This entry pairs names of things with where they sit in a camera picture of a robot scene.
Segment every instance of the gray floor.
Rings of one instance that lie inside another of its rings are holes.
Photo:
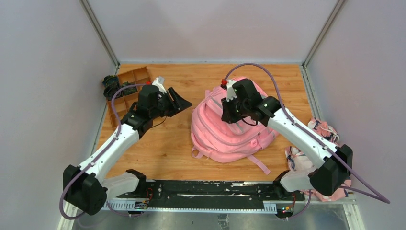
[[[296,212],[303,207],[303,204],[296,204]],[[109,211],[84,216],[80,221],[87,226],[99,223],[86,228],[98,230],[349,230],[343,206],[339,204],[312,204],[302,215],[288,222],[272,214],[147,212],[137,218],[128,218]],[[73,229],[85,228],[76,221]]]

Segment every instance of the wooden box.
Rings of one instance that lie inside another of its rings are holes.
[[[146,82],[151,80],[151,75],[146,67],[133,69],[131,71],[120,73],[117,75],[118,81],[120,85],[124,82],[129,82],[130,84],[145,84]],[[116,98],[114,100],[114,107],[117,111],[120,120],[124,117],[125,114],[128,113],[131,105],[138,101],[138,93],[140,92],[142,86],[137,86],[137,92],[124,95],[120,98]],[[115,118],[113,110],[112,110],[112,102],[107,100],[107,107],[109,108],[108,116],[110,117],[110,121],[112,124],[112,128],[115,129],[118,126],[118,120]]]

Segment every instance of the wooden floor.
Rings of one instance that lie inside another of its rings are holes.
[[[122,65],[119,72],[145,65]],[[231,163],[218,163],[212,159],[195,159],[191,156],[190,123],[192,110],[204,98],[204,90],[212,90],[234,65],[217,64],[155,64],[147,65],[152,78],[165,78],[165,88],[173,87],[183,98],[193,104],[176,116],[149,130],[141,140],[130,147],[110,170],[108,177],[120,175],[127,169],[144,173],[148,179],[166,180],[221,180],[221,181],[271,181],[287,169],[284,148],[290,142],[279,135],[266,149],[255,157],[269,167],[264,172],[248,159]],[[297,65],[265,65],[274,75],[285,105],[302,122],[307,124],[312,114],[305,87]],[[268,95],[276,96],[272,81],[256,67],[244,66],[231,75],[246,76],[254,80]],[[113,133],[106,116],[98,147]]]

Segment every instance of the black cable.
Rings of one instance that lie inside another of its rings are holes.
[[[159,124],[157,124],[157,125],[154,125],[154,126],[152,126],[151,128],[157,127],[157,126],[159,126],[160,124],[164,123],[164,121],[166,120],[166,118],[167,118],[167,116],[165,117],[165,119],[164,119],[161,123],[159,123]]]
[[[243,121],[245,124],[249,125],[249,126],[256,126],[256,125],[258,124],[258,121],[255,121],[255,124],[250,124],[250,123],[246,122],[244,119],[242,119],[242,121]]]

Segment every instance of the white wall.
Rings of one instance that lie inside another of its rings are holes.
[[[405,11],[406,1],[349,0],[309,66],[323,117],[354,150],[353,168],[392,201],[357,195],[368,230],[406,225]]]
[[[62,172],[90,154],[113,65],[79,1],[0,1],[0,229],[54,230]]]
[[[300,62],[336,0],[90,0],[121,62]]]

